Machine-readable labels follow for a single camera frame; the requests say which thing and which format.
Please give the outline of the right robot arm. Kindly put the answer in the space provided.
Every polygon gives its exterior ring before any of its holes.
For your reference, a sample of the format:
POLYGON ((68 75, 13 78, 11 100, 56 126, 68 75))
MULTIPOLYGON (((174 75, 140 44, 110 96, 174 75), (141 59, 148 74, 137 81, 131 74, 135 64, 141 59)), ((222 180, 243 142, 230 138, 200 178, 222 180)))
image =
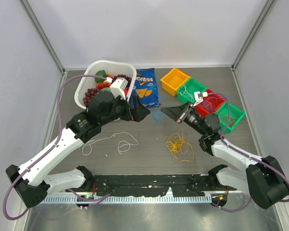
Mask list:
POLYGON ((272 156, 254 155, 230 143, 219 132, 221 126, 216 114, 201 117, 189 103, 163 107, 161 111, 177 124, 185 122, 201 134, 198 142, 203 151, 236 168, 216 168, 217 173, 208 177, 210 188, 219 190, 230 186, 245 191, 262 209, 289 202, 289 180, 279 162, 272 156))

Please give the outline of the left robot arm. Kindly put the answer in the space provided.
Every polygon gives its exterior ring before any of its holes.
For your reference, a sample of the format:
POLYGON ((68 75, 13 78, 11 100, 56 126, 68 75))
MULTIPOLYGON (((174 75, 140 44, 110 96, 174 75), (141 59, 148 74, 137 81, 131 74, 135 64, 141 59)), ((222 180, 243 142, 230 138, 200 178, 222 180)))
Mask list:
POLYGON ((133 95, 133 105, 129 105, 121 96, 101 91, 92 97, 84 111, 72 117, 56 140, 21 166, 10 165, 6 174, 27 208, 35 207, 47 195, 59 191, 88 192, 95 178, 84 166, 65 173, 49 173, 70 153, 98 135, 102 126, 117 119, 140 122, 149 114, 150 110, 140 103, 137 95, 133 95))

